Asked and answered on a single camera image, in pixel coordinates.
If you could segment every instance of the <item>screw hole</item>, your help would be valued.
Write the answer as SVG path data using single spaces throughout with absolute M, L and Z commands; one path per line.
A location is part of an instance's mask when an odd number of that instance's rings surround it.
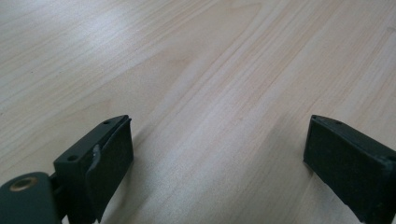
M 15 183 L 13 183 L 11 185 L 11 187 L 9 187 L 9 190 L 18 192 L 18 191 L 22 191 L 25 189 L 29 189 L 30 187 L 35 185 L 37 182 L 38 182 L 38 180 L 36 177 L 29 176 L 24 179 L 17 180 Z
M 69 156 L 69 157 L 67 158 L 67 160 L 68 160 L 68 161 L 75 161 L 77 158 L 78 158 L 78 156 L 73 155 L 73 156 Z

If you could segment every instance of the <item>metal rivet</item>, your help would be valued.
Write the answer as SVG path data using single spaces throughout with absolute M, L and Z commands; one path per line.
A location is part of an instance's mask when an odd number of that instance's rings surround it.
M 14 191 L 14 192 L 26 190 L 26 189 L 29 189 L 30 187 L 32 187 L 33 185 L 35 185 L 37 182 L 38 182 L 37 177 L 28 176 L 28 177 L 25 177 L 24 179 L 15 181 L 11 185 L 11 187 L 9 187 L 9 190 Z

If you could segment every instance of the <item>wood grain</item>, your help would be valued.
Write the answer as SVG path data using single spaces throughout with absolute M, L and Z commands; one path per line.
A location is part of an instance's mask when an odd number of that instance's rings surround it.
M 396 1 L 3 1 L 0 183 L 104 119 L 103 223 L 359 223 L 302 162 L 311 114 L 396 148 Z

